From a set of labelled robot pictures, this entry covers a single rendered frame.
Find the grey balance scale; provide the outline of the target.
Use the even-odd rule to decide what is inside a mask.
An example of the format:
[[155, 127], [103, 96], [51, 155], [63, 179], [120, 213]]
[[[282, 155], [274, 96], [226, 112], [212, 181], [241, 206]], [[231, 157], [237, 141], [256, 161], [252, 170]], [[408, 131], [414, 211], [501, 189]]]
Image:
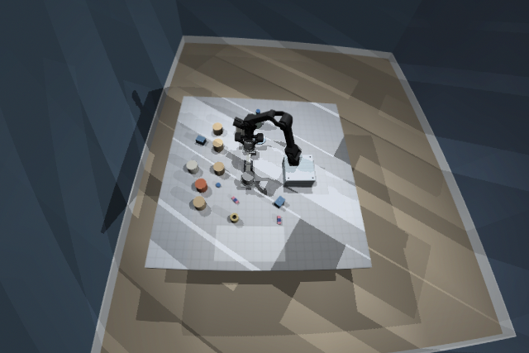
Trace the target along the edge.
[[[250, 153], [255, 153], [255, 145], [253, 150], [246, 150], [244, 148], [244, 145], [242, 145], [242, 153], [246, 153], [246, 160], [244, 160], [244, 172], [245, 171], [251, 171], [253, 173], [253, 160], [250, 160]], [[254, 188], [255, 187], [255, 175], [254, 175], [254, 182], [251, 185], [245, 185], [242, 183], [242, 175], [241, 175], [241, 188]]]

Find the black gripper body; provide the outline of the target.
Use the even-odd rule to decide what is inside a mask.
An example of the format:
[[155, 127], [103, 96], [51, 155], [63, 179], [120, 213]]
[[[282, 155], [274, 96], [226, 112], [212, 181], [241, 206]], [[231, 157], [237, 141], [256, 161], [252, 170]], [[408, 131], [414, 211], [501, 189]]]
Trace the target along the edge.
[[235, 133], [235, 141], [242, 141], [242, 139], [253, 140], [253, 138], [256, 139], [258, 142], [263, 142], [264, 141], [264, 134], [263, 133], [257, 133], [256, 135], [254, 135], [254, 132], [253, 132], [251, 134], [245, 133], [244, 136], [241, 136], [240, 132], [236, 132]]

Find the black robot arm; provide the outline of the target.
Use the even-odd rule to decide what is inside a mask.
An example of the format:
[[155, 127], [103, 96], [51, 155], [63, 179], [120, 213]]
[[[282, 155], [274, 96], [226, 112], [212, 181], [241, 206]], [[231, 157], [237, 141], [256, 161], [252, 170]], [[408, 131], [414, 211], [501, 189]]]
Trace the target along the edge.
[[[282, 116], [279, 122], [274, 119], [274, 116]], [[244, 120], [235, 117], [233, 126], [236, 126], [242, 130], [245, 130], [245, 133], [251, 134], [256, 129], [256, 123], [264, 121], [272, 121], [273, 124], [278, 126], [282, 131], [284, 131], [284, 137], [286, 140], [287, 146], [284, 151], [288, 157], [289, 166], [299, 165], [301, 150], [298, 148], [298, 145], [294, 143], [293, 139], [293, 116], [284, 111], [275, 111], [273, 109], [262, 112], [259, 114], [250, 113], [244, 118]]]

